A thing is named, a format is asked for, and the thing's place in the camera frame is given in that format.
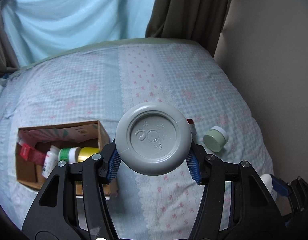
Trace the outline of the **green labelled white jar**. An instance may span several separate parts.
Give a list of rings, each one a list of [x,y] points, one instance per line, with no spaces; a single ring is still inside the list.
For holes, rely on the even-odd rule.
[[[63,148],[58,154],[58,161],[66,161],[69,164],[77,163],[80,147]]]

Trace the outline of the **small white jar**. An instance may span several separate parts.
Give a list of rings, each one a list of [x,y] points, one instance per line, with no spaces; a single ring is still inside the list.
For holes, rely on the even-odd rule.
[[[260,178],[262,182],[264,183],[264,185],[266,186],[266,188],[268,189],[268,191],[270,192],[272,198],[276,200],[277,193],[275,192],[273,188],[272,176],[268,173],[265,173],[261,175]]]

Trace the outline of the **red lidded silver jar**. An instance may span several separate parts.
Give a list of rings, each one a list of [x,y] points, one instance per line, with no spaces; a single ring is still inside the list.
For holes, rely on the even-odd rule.
[[[193,119],[187,119],[187,122],[189,124],[192,136],[197,135],[197,131],[196,131],[194,120]]]

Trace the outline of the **open cardboard box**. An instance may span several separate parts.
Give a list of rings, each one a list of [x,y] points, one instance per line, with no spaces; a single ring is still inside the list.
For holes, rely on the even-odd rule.
[[[17,181],[39,190],[59,161],[83,162],[109,142],[97,120],[19,128],[15,147]]]

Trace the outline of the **pale green cream jar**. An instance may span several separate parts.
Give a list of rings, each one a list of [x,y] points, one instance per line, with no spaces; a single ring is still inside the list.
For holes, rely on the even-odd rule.
[[[229,140],[228,133],[219,126],[213,126],[207,134],[203,136],[204,144],[215,153],[220,152]]]

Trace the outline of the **red Marubi carton box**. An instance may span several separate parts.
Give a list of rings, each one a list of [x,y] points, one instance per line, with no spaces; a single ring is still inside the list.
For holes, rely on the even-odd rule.
[[[46,154],[40,152],[39,150],[29,146],[28,144],[23,144],[19,155],[28,162],[34,163],[36,165],[43,166]]]

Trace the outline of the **light blue curtain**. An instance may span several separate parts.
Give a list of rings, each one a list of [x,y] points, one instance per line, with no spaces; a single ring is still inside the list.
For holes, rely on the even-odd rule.
[[[19,66],[102,41],[145,36],[154,0],[4,0]]]

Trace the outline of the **yellow packing tape roll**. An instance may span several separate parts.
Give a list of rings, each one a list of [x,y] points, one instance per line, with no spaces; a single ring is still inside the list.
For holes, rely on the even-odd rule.
[[[83,147],[80,149],[79,151],[79,155],[77,158],[77,162],[83,162],[85,160],[87,160],[89,157],[91,157],[94,154],[99,153],[99,149],[96,147]]]

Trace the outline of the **grey white round jar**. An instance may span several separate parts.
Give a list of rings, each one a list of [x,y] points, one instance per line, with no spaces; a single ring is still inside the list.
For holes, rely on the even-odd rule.
[[[190,152],[192,133],[185,116],[163,102],[144,102],[120,119],[115,145],[132,170],[160,176],[178,168]]]

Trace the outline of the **white pill bottle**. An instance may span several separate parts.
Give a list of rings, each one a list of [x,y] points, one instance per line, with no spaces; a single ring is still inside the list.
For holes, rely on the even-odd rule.
[[[54,145],[51,145],[50,150],[47,151],[42,168],[42,176],[44,178],[47,179],[57,165],[59,152],[60,149]]]

